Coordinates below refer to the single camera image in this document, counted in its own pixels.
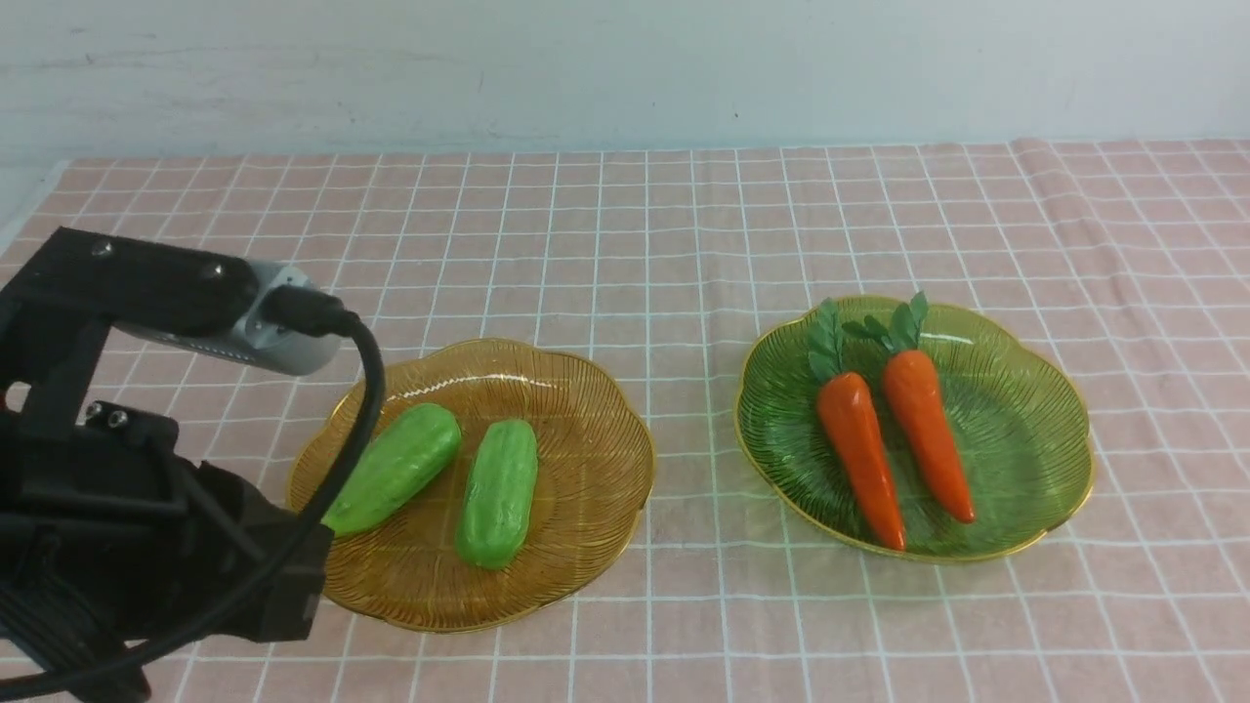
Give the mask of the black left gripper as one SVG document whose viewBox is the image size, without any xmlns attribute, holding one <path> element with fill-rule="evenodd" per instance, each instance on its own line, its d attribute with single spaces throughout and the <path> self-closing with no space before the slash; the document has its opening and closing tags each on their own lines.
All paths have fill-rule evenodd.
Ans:
<svg viewBox="0 0 1250 703">
<path fill-rule="evenodd" d="M 290 512 L 180 457 L 174 419 L 86 403 L 115 329 L 2 328 L 2 387 L 28 385 L 2 410 L 2 637 L 39 667 L 2 680 L 6 702 L 148 702 L 145 667 L 182 645 L 306 640 L 318 615 L 338 483 Z"/>
</svg>

